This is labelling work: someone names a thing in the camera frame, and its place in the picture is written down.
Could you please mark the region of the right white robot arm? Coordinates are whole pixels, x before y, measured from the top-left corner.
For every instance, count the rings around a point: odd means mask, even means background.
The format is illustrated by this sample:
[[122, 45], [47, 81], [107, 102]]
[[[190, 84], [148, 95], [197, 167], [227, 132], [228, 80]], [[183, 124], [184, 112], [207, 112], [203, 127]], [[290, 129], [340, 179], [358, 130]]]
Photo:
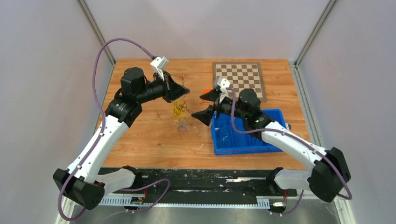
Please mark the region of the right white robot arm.
[[260, 109], [261, 101], [253, 89], [244, 89], [233, 99], [221, 99], [221, 96], [222, 92], [217, 89], [201, 95], [201, 99], [212, 101], [213, 105], [203, 111], [194, 112], [192, 117], [209, 126], [214, 115], [229, 115], [235, 132], [249, 134], [281, 149], [306, 168], [275, 168], [267, 177], [269, 193], [278, 195], [285, 189], [299, 189], [309, 190], [328, 203], [337, 196], [352, 200], [352, 192], [347, 185], [351, 174], [340, 149], [326, 149], [287, 130]]

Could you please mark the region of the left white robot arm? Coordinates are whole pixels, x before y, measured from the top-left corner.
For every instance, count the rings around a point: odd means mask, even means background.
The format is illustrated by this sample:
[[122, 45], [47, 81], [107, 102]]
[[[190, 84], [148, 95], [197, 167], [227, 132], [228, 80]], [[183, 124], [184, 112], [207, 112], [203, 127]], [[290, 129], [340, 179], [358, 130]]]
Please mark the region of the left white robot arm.
[[141, 191], [142, 173], [136, 168], [123, 166], [105, 175], [99, 175], [99, 170], [115, 143], [141, 114], [143, 103], [157, 98], [171, 103], [189, 94], [190, 90], [176, 83], [168, 72], [163, 74], [164, 79], [155, 75], [155, 79], [149, 81], [141, 68], [132, 67], [124, 71], [120, 79], [121, 88], [105, 110], [104, 120], [96, 133], [67, 169], [59, 168], [53, 174], [63, 196], [92, 210], [104, 196], [115, 191]]

